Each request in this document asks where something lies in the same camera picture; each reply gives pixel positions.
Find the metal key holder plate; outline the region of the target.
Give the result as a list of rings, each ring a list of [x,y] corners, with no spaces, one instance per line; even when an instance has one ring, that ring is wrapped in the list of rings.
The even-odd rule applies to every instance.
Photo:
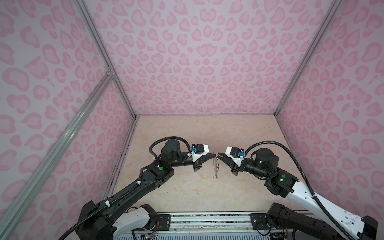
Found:
[[[213,158],[213,167],[214,167],[214,176],[213,179],[217,180],[218,179],[218,172],[219,172],[219,163],[218,163],[218,158],[215,156]]]

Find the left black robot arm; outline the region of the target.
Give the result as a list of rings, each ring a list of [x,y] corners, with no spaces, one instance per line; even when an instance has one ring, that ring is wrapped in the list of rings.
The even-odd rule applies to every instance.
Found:
[[[198,171],[203,163],[214,159],[209,147],[190,145],[181,137],[165,137],[153,142],[149,152],[154,161],[140,169],[139,177],[116,194],[95,204],[86,203],[74,225],[81,240],[111,240],[118,228],[117,220],[136,202],[166,183],[175,173],[175,167],[192,166]]]

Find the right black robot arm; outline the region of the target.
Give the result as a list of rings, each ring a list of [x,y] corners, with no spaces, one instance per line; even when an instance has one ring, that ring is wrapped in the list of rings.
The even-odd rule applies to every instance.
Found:
[[[374,240],[378,221],[370,216],[360,217],[315,193],[307,178],[301,182],[278,166],[279,157],[267,148],[261,148],[247,158],[243,149],[228,147],[218,158],[234,175],[248,173],[264,181],[267,190],[294,202],[311,212],[308,217],[274,203],[266,214],[270,225],[300,231],[321,240]]]

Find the right corner aluminium post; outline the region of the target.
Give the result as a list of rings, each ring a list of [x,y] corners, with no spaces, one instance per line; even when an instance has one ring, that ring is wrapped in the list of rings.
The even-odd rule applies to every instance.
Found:
[[[303,75],[303,72],[305,68],[308,66],[308,64],[311,61],[312,56],[315,54],[315,51],[317,50],[318,46],[320,45],[323,37],[325,36],[328,29],[331,27],[334,19],[336,18],[338,12],[342,8],[345,1],[342,0],[333,0],[331,2],[331,5],[329,9],[327,10],[324,19],[322,20],[321,24],[318,27],[318,30],[314,34],[313,39],[310,42],[309,48],[305,52],[302,61],[298,65],[297,70],[295,71],[291,82],[289,83],[286,91],[283,94],[283,97],[274,113],[275,118],[277,119],[279,115],[282,113],[284,106],[289,100],[289,97],[291,93],[294,91],[295,86],[299,82],[301,76]]]

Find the left corner aluminium post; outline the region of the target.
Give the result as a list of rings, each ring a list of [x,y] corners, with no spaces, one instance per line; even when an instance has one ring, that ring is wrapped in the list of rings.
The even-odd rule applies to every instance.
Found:
[[[123,99],[123,103],[126,106],[131,118],[135,120],[137,118],[137,115],[134,113],[133,107],[129,101],[129,98],[124,90],[123,84],[120,81],[120,78],[118,77],[118,74],[115,70],[115,67],[113,66],[113,63],[111,61],[111,58],[107,52],[107,49],[102,41],[102,38],[96,28],[96,24],[92,18],[91,13],[89,12],[89,9],[87,7],[87,4],[83,0],[74,0],[73,3],[75,4],[79,14],[81,15],[86,28],[88,29],[95,46],[108,70],[108,73],[112,76],[113,82],[116,85],[118,89],[118,93]]]

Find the corner aluminium post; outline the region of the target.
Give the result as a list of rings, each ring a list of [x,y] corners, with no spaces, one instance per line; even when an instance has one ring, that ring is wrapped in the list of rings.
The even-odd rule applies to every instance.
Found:
[[[318,30],[314,34],[313,39],[310,42],[309,48],[305,52],[302,61],[298,65],[297,70],[295,71],[291,82],[289,83],[286,91],[283,94],[283,97],[274,113],[275,118],[277,119],[279,115],[282,113],[284,106],[289,100],[289,97],[291,93],[294,91],[295,86],[299,82],[301,76],[303,75],[303,72],[305,68],[308,66],[308,64],[311,61],[312,56],[315,54],[315,51],[317,50],[318,46],[320,45],[323,37],[325,36],[328,29],[331,27],[334,19],[336,18],[338,12],[342,8],[345,1],[342,0],[333,0],[331,2],[331,5],[329,9],[327,10],[324,19],[322,20],[321,24],[318,27]]]
[[[118,77],[118,74],[115,70],[115,67],[113,66],[113,63],[111,61],[111,58],[107,52],[107,49],[102,41],[102,38],[96,28],[96,24],[92,18],[91,13],[89,12],[89,9],[87,7],[87,4],[83,0],[74,0],[73,3],[75,4],[79,14],[81,15],[86,28],[88,29],[95,46],[108,70],[108,73],[112,76],[113,82],[116,85],[118,89],[118,93],[123,99],[123,103],[126,106],[131,118],[135,120],[137,118],[137,115],[134,113],[133,107],[129,101],[129,98],[124,90],[123,84],[120,81],[120,78]]]

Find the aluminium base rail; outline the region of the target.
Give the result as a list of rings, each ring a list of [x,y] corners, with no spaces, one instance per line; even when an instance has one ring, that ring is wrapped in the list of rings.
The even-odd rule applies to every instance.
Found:
[[[339,240],[340,235],[308,211],[169,212],[168,231],[128,231],[119,240]]]

